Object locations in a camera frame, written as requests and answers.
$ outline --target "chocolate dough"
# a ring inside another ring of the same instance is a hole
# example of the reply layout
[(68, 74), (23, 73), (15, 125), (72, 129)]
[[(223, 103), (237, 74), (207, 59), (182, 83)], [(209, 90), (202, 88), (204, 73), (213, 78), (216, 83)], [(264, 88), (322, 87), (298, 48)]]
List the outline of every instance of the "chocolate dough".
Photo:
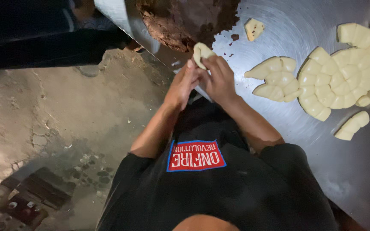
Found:
[(189, 52), (197, 42), (212, 48), (214, 35), (239, 21), (240, 0), (137, 0), (149, 34), (172, 50)]

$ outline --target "black t-shirt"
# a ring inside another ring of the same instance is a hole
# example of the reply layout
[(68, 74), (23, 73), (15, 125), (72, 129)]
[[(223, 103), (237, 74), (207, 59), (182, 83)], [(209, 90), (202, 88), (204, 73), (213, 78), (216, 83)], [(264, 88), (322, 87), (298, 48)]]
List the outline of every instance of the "black t-shirt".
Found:
[(156, 160), (124, 158), (97, 230), (172, 230), (194, 214), (240, 230), (337, 230), (299, 146), (256, 157), (234, 121), (205, 101), (187, 107), (173, 138)]

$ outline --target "concrete floor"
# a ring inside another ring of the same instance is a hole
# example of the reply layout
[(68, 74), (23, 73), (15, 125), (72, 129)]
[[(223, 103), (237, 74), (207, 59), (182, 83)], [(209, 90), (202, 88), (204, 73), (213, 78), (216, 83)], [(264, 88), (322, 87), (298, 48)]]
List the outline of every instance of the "concrete floor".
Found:
[(0, 70), (0, 182), (41, 165), (77, 185), (69, 211), (39, 230), (95, 227), (112, 176), (174, 75), (129, 50), (107, 51), (99, 67), (94, 78), (75, 67)]

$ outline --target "hand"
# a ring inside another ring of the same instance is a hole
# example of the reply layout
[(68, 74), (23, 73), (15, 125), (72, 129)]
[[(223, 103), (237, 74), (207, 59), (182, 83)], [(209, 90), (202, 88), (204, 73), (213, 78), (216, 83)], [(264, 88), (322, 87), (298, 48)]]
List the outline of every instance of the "hand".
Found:
[(194, 60), (188, 60), (187, 64), (182, 67), (181, 71), (173, 78), (168, 93), (165, 96), (164, 104), (185, 109), (188, 103), (189, 94), (199, 84), (199, 77), (203, 69), (197, 68)]
[(208, 59), (202, 59), (202, 63), (210, 70), (202, 75), (202, 87), (208, 93), (209, 97), (222, 107), (238, 97), (235, 92), (234, 72), (229, 67), (224, 58), (220, 56), (211, 56)]

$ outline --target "ground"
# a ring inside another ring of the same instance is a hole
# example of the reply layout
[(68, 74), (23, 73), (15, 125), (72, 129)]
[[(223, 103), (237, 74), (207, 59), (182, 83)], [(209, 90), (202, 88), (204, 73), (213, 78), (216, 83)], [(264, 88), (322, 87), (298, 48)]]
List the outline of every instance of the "ground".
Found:
[(40, 230), (95, 227), (113, 174), (174, 75), (129, 50), (108, 50), (98, 67), (94, 78), (76, 67), (0, 70), (0, 182), (47, 166), (77, 185), (69, 211)]

